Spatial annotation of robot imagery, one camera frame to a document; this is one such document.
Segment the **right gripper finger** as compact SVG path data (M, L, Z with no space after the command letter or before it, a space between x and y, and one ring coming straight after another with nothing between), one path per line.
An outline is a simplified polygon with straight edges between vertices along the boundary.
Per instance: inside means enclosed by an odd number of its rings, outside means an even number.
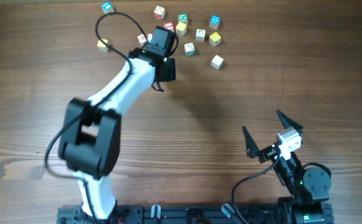
M247 130L245 126L242 127L242 131L245 138L245 146L246 146L246 153L247 157L255 158L259 155L260 149L256 145L255 141L253 140L250 132Z
M279 117L280 122L282 123L284 129L293 128L295 129L299 134L303 133L304 127L301 124L298 124L296 121L290 119L288 116L286 116L283 112L280 110L277 110L277 116Z

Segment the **red-framed picture block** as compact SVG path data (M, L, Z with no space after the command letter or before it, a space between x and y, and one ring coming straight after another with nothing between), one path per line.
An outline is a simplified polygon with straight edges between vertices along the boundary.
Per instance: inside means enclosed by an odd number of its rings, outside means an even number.
M172 31L172 32L174 32L174 25L173 25L172 22L166 22L166 23L164 23L164 28L165 28L165 29L168 29L168 30L170 30L170 31Z

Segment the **white block green edge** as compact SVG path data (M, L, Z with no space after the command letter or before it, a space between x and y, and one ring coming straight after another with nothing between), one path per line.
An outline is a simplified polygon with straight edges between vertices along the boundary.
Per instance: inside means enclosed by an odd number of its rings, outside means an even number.
M187 56L191 56L191 55L196 54L196 49L195 49L194 44L192 42L187 43L187 44L184 45L184 51L185 51L185 54Z

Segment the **plain white block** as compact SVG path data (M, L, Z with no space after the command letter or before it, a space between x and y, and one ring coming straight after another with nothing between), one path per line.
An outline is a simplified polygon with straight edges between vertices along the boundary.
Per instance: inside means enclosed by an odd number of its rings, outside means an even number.
M224 63L224 59L218 55L215 55L214 58L211 60L211 66L215 69L220 69Z

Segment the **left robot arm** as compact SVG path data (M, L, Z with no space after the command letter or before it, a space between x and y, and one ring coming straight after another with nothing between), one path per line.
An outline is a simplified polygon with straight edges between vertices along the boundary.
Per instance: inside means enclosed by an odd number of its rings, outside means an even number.
M171 30L157 27L144 47L129 52L119 74L87 100L66 108L59 157L79 182L83 204L60 208L57 223L122 223L110 173L120 153L121 118L149 87L175 79L171 55L179 43Z

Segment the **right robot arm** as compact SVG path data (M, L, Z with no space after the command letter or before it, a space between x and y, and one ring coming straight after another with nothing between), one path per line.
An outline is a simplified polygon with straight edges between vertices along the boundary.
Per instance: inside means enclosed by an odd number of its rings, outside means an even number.
M272 164L259 177L273 170L282 186L290 195L280 197L275 204L250 205L239 216L247 223L333 223L333 212L329 200L331 171L317 162L305 165L295 151L303 144L303 126L290 119L280 110L277 116L284 130L277 134L277 141L259 149L246 127L242 128L247 157Z

